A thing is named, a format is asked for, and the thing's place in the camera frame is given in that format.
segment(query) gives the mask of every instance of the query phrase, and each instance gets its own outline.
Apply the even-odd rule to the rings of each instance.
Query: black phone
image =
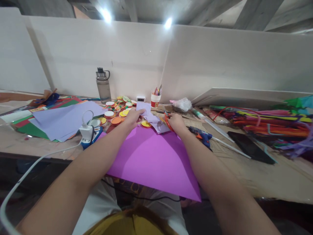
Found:
[[[271,165],[275,163],[269,155],[253,143],[246,135],[236,132],[227,132],[227,134],[245,154],[251,157],[251,159]]]

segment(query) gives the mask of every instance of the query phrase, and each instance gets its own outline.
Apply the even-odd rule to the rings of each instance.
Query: white board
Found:
[[[273,105],[284,103],[285,100],[309,95],[312,93],[214,87],[191,102],[195,106],[219,105],[268,110]]]
[[[0,8],[0,89],[43,94],[50,89],[17,8]]]
[[[24,16],[58,92],[99,97],[97,67],[111,72],[111,97],[150,100],[161,80],[170,31],[163,25]]]
[[[313,92],[313,37],[175,25],[161,102],[212,87]]]

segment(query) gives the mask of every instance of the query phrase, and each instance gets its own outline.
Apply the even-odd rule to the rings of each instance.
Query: hand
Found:
[[[142,117],[140,116],[143,114],[145,109],[137,110],[136,108],[131,108],[131,110],[128,112],[124,123],[127,123],[134,129],[137,126],[137,122],[141,121]]]
[[[170,119],[168,119],[169,124],[176,132],[176,134],[179,135],[182,131],[187,130],[183,117],[181,115],[172,113],[169,114],[169,116],[170,116]]]

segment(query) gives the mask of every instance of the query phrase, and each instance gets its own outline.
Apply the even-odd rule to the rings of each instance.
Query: water bottle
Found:
[[[109,78],[110,78],[110,71],[105,70],[103,71],[103,68],[98,67],[98,71],[96,72],[96,80],[97,80],[97,86],[99,91],[99,96],[101,103],[105,104],[108,101],[111,100],[111,92],[110,92],[110,84],[109,84]]]

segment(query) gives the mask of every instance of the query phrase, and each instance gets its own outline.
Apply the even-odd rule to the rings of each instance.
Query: yellow shirt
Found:
[[[84,233],[84,235],[177,235],[168,225],[154,212],[144,206],[125,210],[109,215],[100,220],[96,225]]]

